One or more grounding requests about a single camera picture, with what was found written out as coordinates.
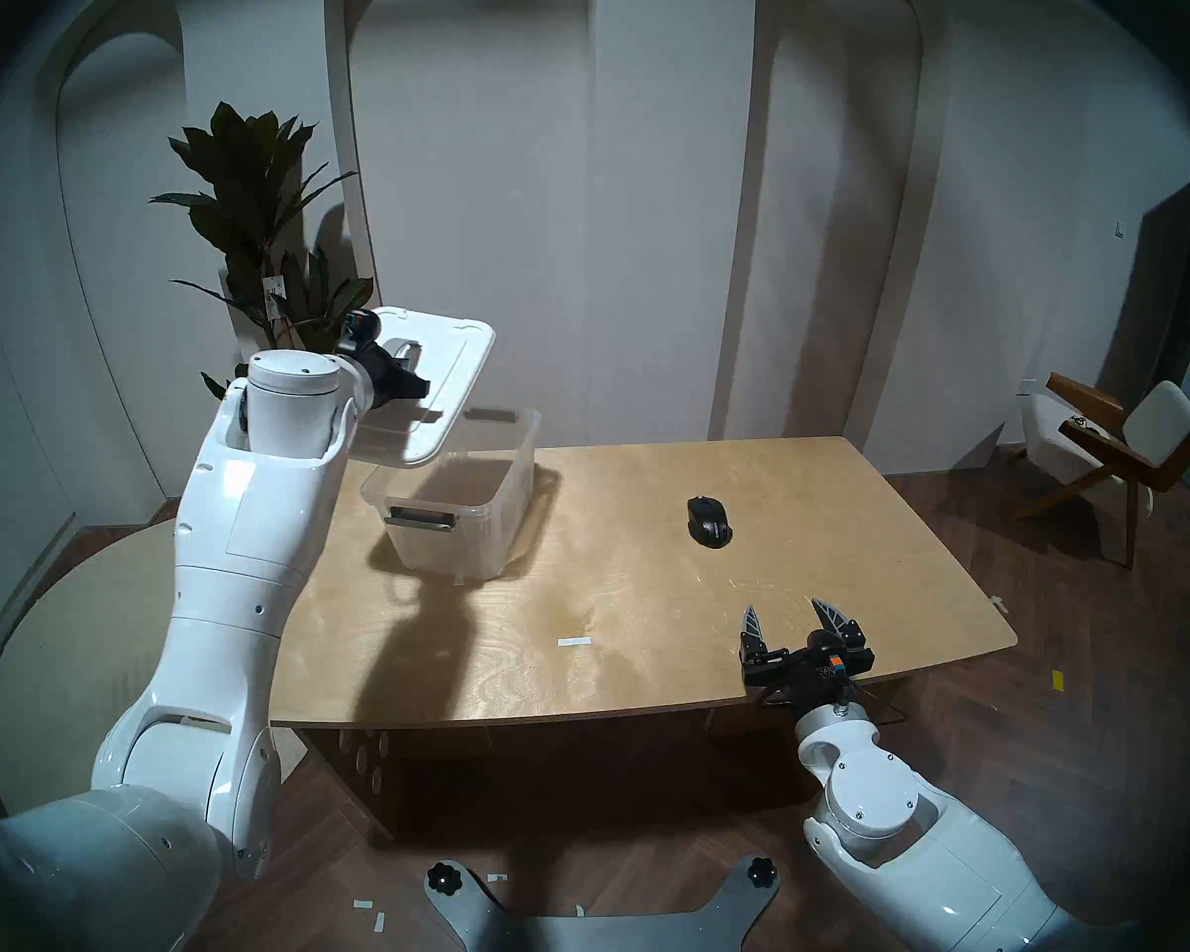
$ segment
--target metal base plate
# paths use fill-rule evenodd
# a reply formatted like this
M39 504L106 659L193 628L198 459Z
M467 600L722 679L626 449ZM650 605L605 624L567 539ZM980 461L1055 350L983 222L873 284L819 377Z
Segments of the metal base plate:
M432 868L424 891L463 939L466 952L738 952L750 927L781 889L781 877L770 860L760 859L763 873L751 876L754 860L745 857L706 907L684 914L513 917L466 866L452 859ZM455 892L444 894L438 887Z

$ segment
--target round table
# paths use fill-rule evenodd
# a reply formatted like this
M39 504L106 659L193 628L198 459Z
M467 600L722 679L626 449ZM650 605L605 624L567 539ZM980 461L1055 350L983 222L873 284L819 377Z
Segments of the round table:
M144 691L173 610L173 532L162 521L63 576L0 657L0 798L10 815L89 790L102 738ZM282 776L303 756L275 732Z

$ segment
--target tag on plant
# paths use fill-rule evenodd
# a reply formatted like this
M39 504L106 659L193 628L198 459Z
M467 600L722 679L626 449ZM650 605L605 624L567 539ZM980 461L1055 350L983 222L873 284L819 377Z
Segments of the tag on plant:
M277 320L287 315L287 281L281 276L265 276L262 280L264 286L264 312L270 320Z

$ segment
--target black knob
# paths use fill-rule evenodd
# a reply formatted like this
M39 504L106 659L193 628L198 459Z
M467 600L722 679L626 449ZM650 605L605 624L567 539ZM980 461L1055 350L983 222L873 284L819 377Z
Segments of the black knob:
M750 863L750 879L754 887L771 887L776 883L776 864L766 857L756 857Z
M437 894L452 897L459 887L463 887L463 875L449 863L438 863L427 871L427 885Z

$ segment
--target cable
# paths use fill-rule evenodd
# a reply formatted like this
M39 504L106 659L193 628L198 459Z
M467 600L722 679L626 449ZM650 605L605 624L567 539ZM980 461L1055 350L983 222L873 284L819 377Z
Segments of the cable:
M878 704L887 707L889 709L894 709L894 712L896 712L900 715L898 720L887 720L884 724L875 724L875 726L895 726L895 724L902 724L904 720L908 720L908 714L906 714L902 709L900 709L900 707L897 707L895 703L888 700L883 700L882 696L878 696L878 694L876 693L869 691L858 683L856 684L856 689L859 689L865 696L869 696L871 700L876 700Z

